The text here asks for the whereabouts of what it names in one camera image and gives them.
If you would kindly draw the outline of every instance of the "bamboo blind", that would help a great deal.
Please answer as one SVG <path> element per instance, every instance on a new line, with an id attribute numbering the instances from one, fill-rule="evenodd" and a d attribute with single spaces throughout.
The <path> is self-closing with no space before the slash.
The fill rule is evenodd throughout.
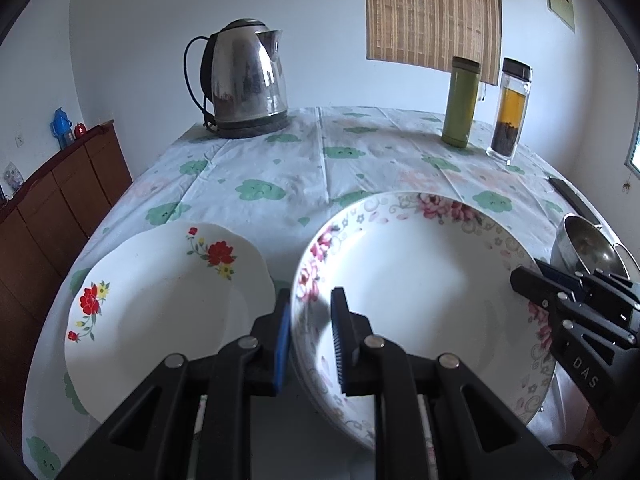
<path id="1" fill-rule="evenodd" d="M 462 56 L 497 84 L 501 22 L 500 0 L 367 0 L 367 59 L 450 72 Z"/>

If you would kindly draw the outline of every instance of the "kettle base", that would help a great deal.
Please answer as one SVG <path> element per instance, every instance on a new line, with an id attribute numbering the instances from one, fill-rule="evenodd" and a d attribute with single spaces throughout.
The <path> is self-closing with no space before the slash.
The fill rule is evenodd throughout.
<path id="1" fill-rule="evenodd" d="M 267 117 L 238 121 L 234 123 L 217 123 L 215 133 L 223 139 L 248 139 L 265 134 L 272 134 L 289 126 L 287 111 L 279 112 Z"/>

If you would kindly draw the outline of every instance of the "yellow flower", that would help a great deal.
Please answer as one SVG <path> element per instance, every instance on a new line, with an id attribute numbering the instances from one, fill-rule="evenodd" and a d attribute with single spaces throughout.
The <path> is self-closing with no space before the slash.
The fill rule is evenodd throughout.
<path id="1" fill-rule="evenodd" d="M 216 267 L 216 270 L 220 276 L 228 280 L 231 280 L 231 275 L 235 272 L 230 264 L 219 264 L 219 266 Z"/>
<path id="2" fill-rule="evenodd" d="M 109 283 L 105 285 L 104 282 L 100 282 L 98 285 L 98 294 L 96 294 L 96 298 L 98 298 L 98 300 L 103 300 L 104 298 L 107 297 L 108 293 L 109 293 Z"/>

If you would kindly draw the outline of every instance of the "brown cabinet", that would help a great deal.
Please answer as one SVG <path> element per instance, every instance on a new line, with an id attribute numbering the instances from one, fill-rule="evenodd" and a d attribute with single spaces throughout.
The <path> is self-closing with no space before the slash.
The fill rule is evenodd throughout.
<path id="1" fill-rule="evenodd" d="M 54 155 L 0 208 L 0 427 L 15 449 L 31 357 L 51 303 L 130 184 L 110 121 Z"/>

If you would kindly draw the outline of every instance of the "metal pin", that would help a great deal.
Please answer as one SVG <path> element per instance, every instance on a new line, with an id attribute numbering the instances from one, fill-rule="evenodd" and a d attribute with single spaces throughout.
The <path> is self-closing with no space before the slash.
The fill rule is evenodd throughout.
<path id="1" fill-rule="evenodd" d="M 258 340 L 252 335 L 246 335 L 238 340 L 238 346 L 245 350 L 258 346 Z"/>
<path id="2" fill-rule="evenodd" d="M 385 339 L 379 335 L 371 334 L 364 338 L 364 344 L 369 348 L 382 348 L 385 345 Z"/>
<path id="3" fill-rule="evenodd" d="M 460 366 L 460 359 L 453 354 L 442 354 L 438 361 L 443 368 L 448 368 L 449 370 L 455 370 Z"/>
<path id="4" fill-rule="evenodd" d="M 164 359 L 164 366 L 167 368 L 180 368 L 184 363 L 184 357 L 180 354 L 171 354 Z"/>

